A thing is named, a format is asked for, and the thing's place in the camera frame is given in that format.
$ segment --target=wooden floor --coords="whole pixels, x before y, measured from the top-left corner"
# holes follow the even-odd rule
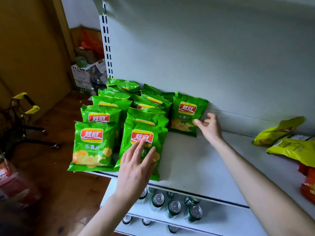
[[[34,236],[76,236],[99,210],[109,184],[106,177],[67,171],[73,154],[74,121],[82,121],[80,101],[87,98],[71,93],[36,122],[48,135],[35,137],[61,143],[60,149],[23,144],[12,158],[42,192]]]

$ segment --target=chip bag logo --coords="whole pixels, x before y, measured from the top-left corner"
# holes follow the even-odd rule
[[[142,119],[139,119],[139,118],[137,118],[136,121],[142,122],[142,123],[145,123],[145,124],[149,124],[149,125],[151,125],[151,126],[154,126],[154,123],[153,123],[153,122],[150,122],[150,121],[142,120]]]
[[[81,140],[87,143],[102,143],[103,131],[100,128],[84,128],[81,130]]]
[[[109,122],[108,113],[89,113],[89,122]]]
[[[105,103],[105,102],[100,102],[99,106],[109,106],[109,107],[115,107],[117,108],[118,106],[116,104],[113,103]]]
[[[137,109],[143,109],[143,108],[154,108],[154,107],[150,106],[150,105],[143,104],[143,103],[140,103],[137,107]]]
[[[194,115],[197,105],[192,103],[180,102],[178,112],[182,114]]]
[[[276,130],[276,131],[285,131],[285,132],[290,132],[290,131],[292,131],[292,130],[293,130],[293,128],[294,128],[294,127],[288,127],[288,128],[286,128],[286,129],[278,129],[278,130]]]
[[[156,104],[162,104],[162,102],[160,100],[157,100],[155,98],[147,97],[147,99],[152,101],[152,102],[154,102],[154,103],[156,103]]]
[[[152,146],[153,136],[154,136],[153,132],[151,132],[151,131],[134,129],[134,130],[132,130],[130,142],[132,144],[134,144],[136,141],[141,141],[142,138],[145,138],[146,143],[144,144],[144,146],[150,147],[150,146]]]

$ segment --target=left hand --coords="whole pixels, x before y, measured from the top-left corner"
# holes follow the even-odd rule
[[[141,154],[145,144],[145,139],[136,141],[122,156],[118,181],[115,190],[115,197],[121,203],[132,206],[142,194],[147,186],[150,176],[156,163],[153,162],[155,147],[152,147],[149,153],[141,162]]]

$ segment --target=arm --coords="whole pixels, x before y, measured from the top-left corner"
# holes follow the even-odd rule
[[[222,137],[214,114],[203,122],[195,119],[206,139],[221,155],[250,209],[269,236],[311,236],[315,222],[285,192],[247,162]]]
[[[153,162],[155,147],[152,147],[141,162],[145,139],[135,142],[124,153],[120,162],[115,193],[84,227],[78,236],[110,236],[129,209],[140,197],[149,182],[156,163]]]

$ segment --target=hand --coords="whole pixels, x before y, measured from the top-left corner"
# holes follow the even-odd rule
[[[136,141],[122,156],[118,181],[115,190],[115,197],[119,198],[121,203],[132,206],[142,194],[147,186],[150,176],[156,163],[153,162],[155,147],[152,147],[149,153],[141,162],[141,153],[146,140]]]
[[[194,119],[192,122],[200,128],[204,137],[211,143],[211,145],[215,145],[218,140],[223,140],[221,125],[215,114],[207,113],[207,115],[210,119],[205,119],[203,122]]]

